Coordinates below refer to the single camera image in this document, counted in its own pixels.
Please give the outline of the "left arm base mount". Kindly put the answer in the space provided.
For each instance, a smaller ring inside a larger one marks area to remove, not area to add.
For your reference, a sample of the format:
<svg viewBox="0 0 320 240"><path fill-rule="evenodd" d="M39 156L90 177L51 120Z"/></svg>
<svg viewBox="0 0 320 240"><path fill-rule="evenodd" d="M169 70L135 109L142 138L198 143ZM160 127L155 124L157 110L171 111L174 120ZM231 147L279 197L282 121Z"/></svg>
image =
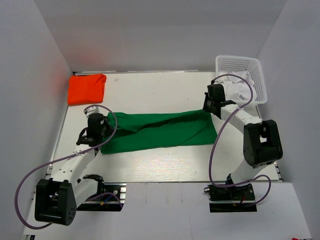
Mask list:
<svg viewBox="0 0 320 240"><path fill-rule="evenodd" d="M94 196L93 200L85 201L77 211L80 212L120 212L125 204L126 183L105 183L102 196Z"/></svg>

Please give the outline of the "green t shirt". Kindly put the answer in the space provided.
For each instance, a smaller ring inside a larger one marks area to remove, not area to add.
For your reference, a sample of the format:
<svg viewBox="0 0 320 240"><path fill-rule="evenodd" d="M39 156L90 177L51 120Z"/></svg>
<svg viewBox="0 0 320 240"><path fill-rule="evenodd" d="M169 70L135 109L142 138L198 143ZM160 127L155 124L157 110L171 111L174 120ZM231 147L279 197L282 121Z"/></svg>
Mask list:
<svg viewBox="0 0 320 240"><path fill-rule="evenodd" d="M115 135L101 147L104 155L179 146L211 145L217 138L212 116L203 110L178 113L109 113Z"/></svg>

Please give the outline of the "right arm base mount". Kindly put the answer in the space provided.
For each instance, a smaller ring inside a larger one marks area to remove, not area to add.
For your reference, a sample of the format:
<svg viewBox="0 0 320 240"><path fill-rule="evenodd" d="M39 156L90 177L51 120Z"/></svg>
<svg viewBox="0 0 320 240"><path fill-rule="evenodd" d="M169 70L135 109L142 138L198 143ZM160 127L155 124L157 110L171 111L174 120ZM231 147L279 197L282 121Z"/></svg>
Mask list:
<svg viewBox="0 0 320 240"><path fill-rule="evenodd" d="M256 198L252 184L229 188L208 185L203 189L209 196L211 213L253 213L257 212Z"/></svg>

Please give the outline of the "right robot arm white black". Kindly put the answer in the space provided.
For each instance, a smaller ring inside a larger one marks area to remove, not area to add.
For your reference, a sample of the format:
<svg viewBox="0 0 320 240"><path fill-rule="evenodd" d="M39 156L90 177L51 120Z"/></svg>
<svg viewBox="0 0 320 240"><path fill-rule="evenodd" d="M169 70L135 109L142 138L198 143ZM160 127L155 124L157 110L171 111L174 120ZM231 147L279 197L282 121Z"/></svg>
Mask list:
<svg viewBox="0 0 320 240"><path fill-rule="evenodd" d="M248 185L261 178L258 173L266 166L283 157L283 148L277 123L274 120L262 120L246 112L244 108L251 102L239 106L232 100L226 100L222 84L207 86L203 110L223 120L209 157L209 180L216 188L233 188ZM243 157L240 165L229 176L230 184L216 184L212 177L213 156L218 141L227 124L243 134Z"/></svg>

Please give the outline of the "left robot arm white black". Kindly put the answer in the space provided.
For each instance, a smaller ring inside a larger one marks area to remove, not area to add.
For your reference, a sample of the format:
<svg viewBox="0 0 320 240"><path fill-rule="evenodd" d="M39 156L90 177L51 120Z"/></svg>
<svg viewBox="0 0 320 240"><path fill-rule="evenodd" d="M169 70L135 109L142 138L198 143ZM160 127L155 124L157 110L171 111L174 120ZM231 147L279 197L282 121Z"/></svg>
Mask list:
<svg viewBox="0 0 320 240"><path fill-rule="evenodd" d="M38 222L70 225L77 208L87 199L104 192L104 178L97 174L82 175L97 156L100 144L110 137L114 128L101 113L91 113L87 127L78 137L72 157L49 179L36 185L34 218Z"/></svg>

